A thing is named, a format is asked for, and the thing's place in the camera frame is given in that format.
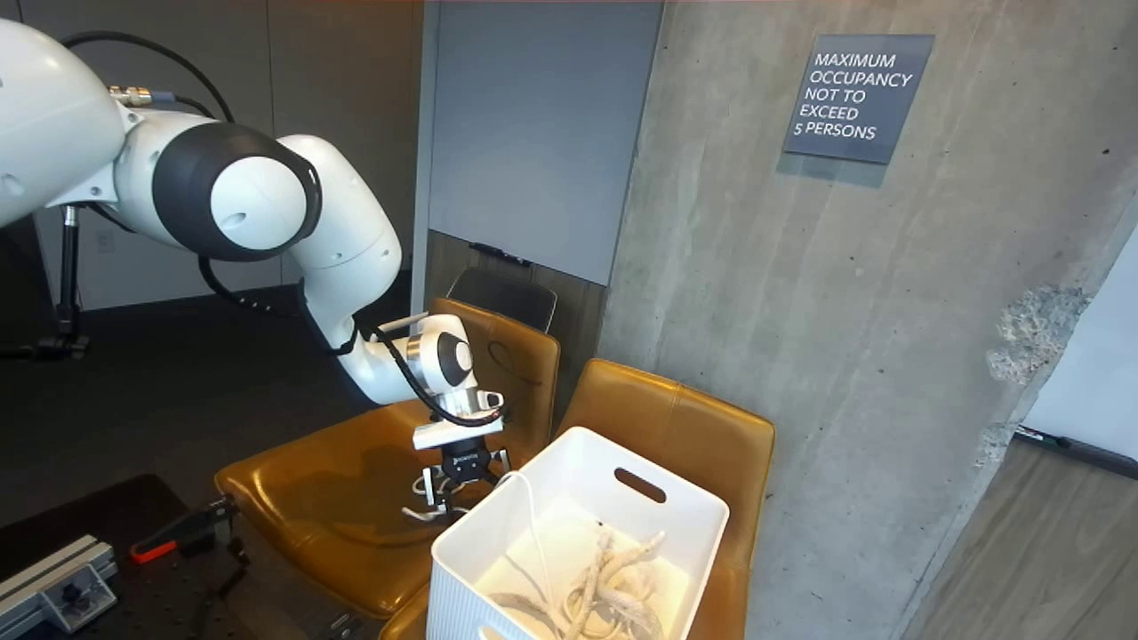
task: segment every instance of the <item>white plastic bin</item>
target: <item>white plastic bin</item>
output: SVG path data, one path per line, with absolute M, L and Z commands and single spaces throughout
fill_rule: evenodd
M 650 636 L 685 636 L 725 517 L 720 497 L 586 427 L 571 427 L 435 541 L 425 636 L 553 636 L 539 616 L 526 616 L 515 600 L 518 592 L 528 605 L 545 600 L 559 620 L 571 620 L 577 612 L 563 605 L 597 562 L 601 538 L 615 555 L 655 546 L 650 558 L 621 567 L 620 584 L 636 592 L 636 612 L 646 605 Z

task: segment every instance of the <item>occupancy sign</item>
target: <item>occupancy sign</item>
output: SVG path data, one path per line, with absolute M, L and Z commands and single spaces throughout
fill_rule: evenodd
M 787 151 L 889 164 L 930 36 L 820 36 L 787 127 Z

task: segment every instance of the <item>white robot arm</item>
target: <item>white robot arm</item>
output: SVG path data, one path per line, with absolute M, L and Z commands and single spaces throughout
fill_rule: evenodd
M 502 394 L 475 392 L 456 316 L 404 318 L 404 337 L 354 331 L 400 250 L 329 143 L 126 107 L 68 47 L 0 22 L 0 227 L 75 201 L 209 260 L 290 251 L 305 308 L 354 387 L 378 406 L 435 406 L 417 446 L 502 428 Z

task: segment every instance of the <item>floor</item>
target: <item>floor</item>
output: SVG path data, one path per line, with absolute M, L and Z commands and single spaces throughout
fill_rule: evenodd
M 909 640 L 1138 640 L 1138 478 L 1018 439 Z

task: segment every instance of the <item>black cable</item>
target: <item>black cable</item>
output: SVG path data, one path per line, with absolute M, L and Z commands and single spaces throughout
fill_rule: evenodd
M 214 104 L 220 107 L 224 120 L 235 120 L 227 98 L 224 98 L 220 88 L 209 81 L 209 74 L 205 74 L 201 68 L 194 68 L 187 58 L 182 58 L 177 49 L 160 47 L 160 43 L 141 37 L 141 36 L 131 36 L 131 30 L 79 30 L 79 36 L 64 37 L 68 49 L 85 47 L 85 43 L 131 43 L 131 47 L 141 47 L 141 49 L 150 49 L 150 54 L 160 54 L 160 58 L 173 60 L 177 68 L 183 68 L 192 79 L 201 81 L 201 88 L 205 88 L 205 91 L 214 94 Z M 173 91 L 173 104 L 182 104 L 182 107 L 187 107 L 187 111 L 194 111 L 194 112 L 201 112 L 201 117 L 214 117 L 214 111 L 205 111 L 205 107 L 201 107 L 199 98 L 192 98 L 192 94 L 177 94 L 177 91 Z M 199 255 L 199 273 L 201 273 L 201 282 L 209 285 L 209 291 L 214 291 L 215 297 L 231 300 L 231 304 L 239 304 L 239 308 L 275 312 L 269 300 L 252 300 L 252 297 L 244 297 L 244 295 L 235 295 L 227 285 L 220 285 L 209 255 Z
M 64 37 L 68 49 L 85 47 L 85 43 L 131 43 L 131 47 L 141 47 L 141 49 L 154 49 L 154 54 L 173 60 L 177 68 L 183 68 L 192 79 L 201 81 L 201 88 L 214 94 L 214 104 L 215 104 L 215 111 L 224 112 L 224 120 L 235 120 L 227 98 L 224 98 L 220 88 L 209 81 L 209 74 L 199 72 L 199 68 L 194 68 L 187 58 L 182 58 L 177 49 L 160 47 L 160 43 L 141 37 L 141 36 L 131 36 L 131 30 L 79 30 L 79 36 Z
M 244 297 L 244 295 L 235 295 L 231 287 L 224 287 L 224 285 L 215 282 L 214 260 L 205 260 L 205 255 L 199 255 L 199 273 L 201 273 L 201 282 L 209 285 L 209 291 L 214 291 L 215 297 L 231 300 L 231 304 L 239 304 L 239 308 L 250 308 L 250 312 L 277 312 L 277 304 L 269 304 L 269 300 L 254 300 L 254 297 Z
M 214 111 L 209 111 L 205 104 L 192 98 L 192 94 L 177 94 L 177 91 L 173 91 L 171 104 L 187 107 L 187 111 L 194 111 L 194 112 L 201 112 L 201 117 L 214 117 Z
M 398 346 L 392 341 L 386 331 L 378 331 L 378 337 L 384 341 L 384 348 L 392 351 L 398 374 L 404 378 L 404 383 L 417 392 L 417 396 L 429 410 L 435 419 L 449 419 L 457 427 L 487 427 L 499 415 L 483 415 L 483 419 L 467 419 L 467 415 L 451 415 L 449 410 L 438 406 L 438 396 L 418 383 L 418 378 L 412 374 L 412 364 L 400 357 Z

